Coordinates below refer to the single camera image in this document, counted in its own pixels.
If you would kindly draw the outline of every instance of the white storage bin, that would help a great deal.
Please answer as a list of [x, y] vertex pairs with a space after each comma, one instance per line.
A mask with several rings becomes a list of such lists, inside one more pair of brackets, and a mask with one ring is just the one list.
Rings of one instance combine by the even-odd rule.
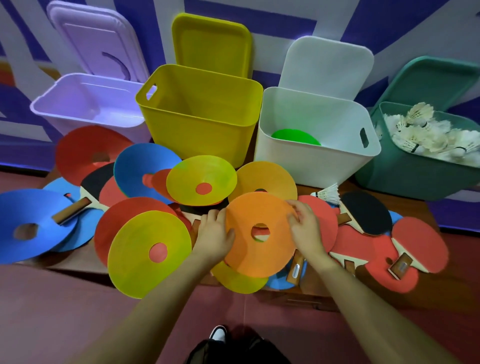
[[139, 82], [85, 73], [71, 73], [58, 79], [30, 110], [43, 116], [62, 135], [87, 125], [115, 130], [134, 143], [148, 143], [150, 132], [135, 95]]
[[[292, 128], [310, 134], [322, 145], [271, 137], [277, 130]], [[380, 150], [362, 105], [280, 87], [264, 91], [254, 160], [279, 164], [295, 183], [319, 188], [340, 184]]]

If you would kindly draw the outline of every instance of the yellow storage bin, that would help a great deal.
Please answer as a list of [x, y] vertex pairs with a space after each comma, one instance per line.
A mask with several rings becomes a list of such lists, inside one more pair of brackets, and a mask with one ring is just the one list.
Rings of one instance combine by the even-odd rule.
[[[156, 91], [147, 98], [150, 89]], [[186, 159], [218, 156], [243, 164], [262, 106], [262, 86], [251, 79], [165, 64], [137, 93], [155, 143]]]
[[172, 36], [177, 64], [251, 76], [252, 35], [243, 24], [181, 13], [173, 20]]

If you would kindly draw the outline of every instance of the sneaker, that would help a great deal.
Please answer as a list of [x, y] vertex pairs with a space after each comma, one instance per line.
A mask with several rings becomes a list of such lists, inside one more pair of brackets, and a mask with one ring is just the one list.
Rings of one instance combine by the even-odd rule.
[[216, 326], [210, 334], [210, 339], [227, 342], [227, 328], [222, 325]]

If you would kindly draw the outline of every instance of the white bin lid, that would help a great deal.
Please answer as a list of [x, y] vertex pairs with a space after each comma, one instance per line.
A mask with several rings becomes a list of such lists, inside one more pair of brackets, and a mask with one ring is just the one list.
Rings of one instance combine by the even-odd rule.
[[141, 83], [149, 77], [135, 31], [116, 11], [55, 0], [47, 13], [85, 72]]
[[303, 36], [288, 49], [278, 87], [353, 100], [372, 67], [368, 48]]

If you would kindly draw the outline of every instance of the hand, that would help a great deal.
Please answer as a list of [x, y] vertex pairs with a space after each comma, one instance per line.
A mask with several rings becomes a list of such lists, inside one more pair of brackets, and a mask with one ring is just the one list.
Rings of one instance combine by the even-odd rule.
[[226, 210], [210, 210], [203, 215], [198, 228], [198, 237], [192, 254], [204, 260], [209, 268], [220, 263], [232, 248], [235, 232], [230, 229], [225, 232]]
[[287, 200], [287, 202], [293, 206], [298, 215], [298, 220], [293, 214], [287, 216], [292, 238], [297, 249], [300, 250], [307, 260], [317, 255], [325, 255], [326, 252], [322, 245], [318, 218], [310, 206], [297, 200]]

